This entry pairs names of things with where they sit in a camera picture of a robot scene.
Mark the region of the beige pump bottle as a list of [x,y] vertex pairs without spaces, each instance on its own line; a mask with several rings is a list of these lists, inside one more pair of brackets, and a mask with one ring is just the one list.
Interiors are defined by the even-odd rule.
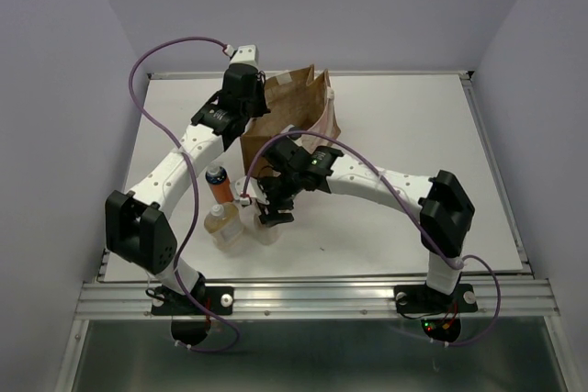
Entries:
[[254,238],[263,245],[271,245],[275,243],[280,236],[279,226],[268,227],[260,220],[258,213],[253,217],[253,235]]

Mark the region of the pink printed canvas bag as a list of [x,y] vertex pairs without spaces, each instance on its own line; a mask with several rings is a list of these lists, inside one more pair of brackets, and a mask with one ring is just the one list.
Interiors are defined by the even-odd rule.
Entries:
[[329,72],[315,73],[313,65],[285,71],[265,82],[266,106],[269,112],[250,123],[241,136],[243,168],[254,168],[253,176],[271,175],[265,159],[254,156],[270,138],[289,126],[321,133],[332,139],[341,134],[336,120],[334,89]]

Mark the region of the clear amber liquid bottle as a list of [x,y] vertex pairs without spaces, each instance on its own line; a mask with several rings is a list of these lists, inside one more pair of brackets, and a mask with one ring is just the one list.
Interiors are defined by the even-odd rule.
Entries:
[[231,248],[244,232],[239,210],[233,203],[214,205],[205,217],[204,228],[222,251]]

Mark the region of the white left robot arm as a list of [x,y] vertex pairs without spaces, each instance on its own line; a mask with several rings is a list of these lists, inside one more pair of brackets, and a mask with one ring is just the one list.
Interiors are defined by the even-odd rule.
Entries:
[[183,312],[203,306],[203,275],[178,256],[169,219],[193,180],[242,136],[252,118],[269,112],[264,80],[255,62],[230,63],[220,91],[192,117],[175,148],[128,192],[107,198],[107,249],[174,291],[173,302]]

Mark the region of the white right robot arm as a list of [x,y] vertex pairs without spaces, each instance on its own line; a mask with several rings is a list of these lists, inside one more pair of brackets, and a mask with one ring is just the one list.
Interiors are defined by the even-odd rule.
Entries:
[[401,174],[378,168],[365,156],[337,140],[308,152],[282,134],[266,142],[251,160],[265,160],[272,176],[246,175],[243,194],[259,207],[262,225],[290,223],[294,200],[301,192],[353,196],[405,214],[429,252],[423,287],[425,304],[443,309],[456,298],[464,267],[462,250],[475,207],[457,177],[440,170],[434,176]]

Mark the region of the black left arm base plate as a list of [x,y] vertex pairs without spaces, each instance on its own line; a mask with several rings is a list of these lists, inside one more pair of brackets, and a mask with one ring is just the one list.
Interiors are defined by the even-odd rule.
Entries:
[[[203,312],[185,295],[165,287],[147,288],[145,294],[152,301],[153,316],[203,316]],[[209,311],[220,315],[232,314],[234,288],[232,286],[205,286],[197,288],[193,296],[198,303]]]

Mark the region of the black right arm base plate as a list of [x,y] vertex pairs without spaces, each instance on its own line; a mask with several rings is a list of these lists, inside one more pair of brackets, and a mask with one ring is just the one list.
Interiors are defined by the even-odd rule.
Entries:
[[398,285],[393,289],[396,311],[406,317],[434,316],[449,312],[473,313],[478,304],[473,286],[458,284],[450,295],[422,285]]

